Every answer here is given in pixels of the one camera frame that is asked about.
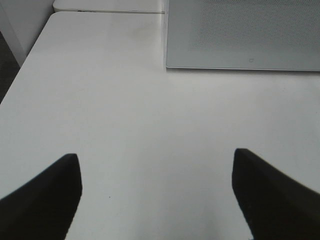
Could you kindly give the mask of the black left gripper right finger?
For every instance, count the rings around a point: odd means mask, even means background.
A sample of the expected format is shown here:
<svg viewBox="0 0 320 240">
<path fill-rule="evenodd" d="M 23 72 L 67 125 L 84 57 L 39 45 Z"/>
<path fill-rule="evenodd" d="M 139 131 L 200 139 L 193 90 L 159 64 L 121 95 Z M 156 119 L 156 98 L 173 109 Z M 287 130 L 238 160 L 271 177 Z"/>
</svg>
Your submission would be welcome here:
<svg viewBox="0 0 320 240">
<path fill-rule="evenodd" d="M 231 185 L 255 240 L 318 240 L 320 195 L 246 148 L 234 152 Z"/>
</svg>

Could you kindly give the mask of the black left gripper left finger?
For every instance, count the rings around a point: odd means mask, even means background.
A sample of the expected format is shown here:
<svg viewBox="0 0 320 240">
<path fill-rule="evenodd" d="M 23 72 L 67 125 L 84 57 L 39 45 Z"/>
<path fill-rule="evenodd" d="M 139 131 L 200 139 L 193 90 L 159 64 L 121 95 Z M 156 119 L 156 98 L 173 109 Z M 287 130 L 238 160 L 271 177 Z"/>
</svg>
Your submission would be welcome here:
<svg viewBox="0 0 320 240">
<path fill-rule="evenodd" d="M 0 200 L 0 238 L 64 240 L 82 190 L 78 156 L 68 153 Z"/>
</svg>

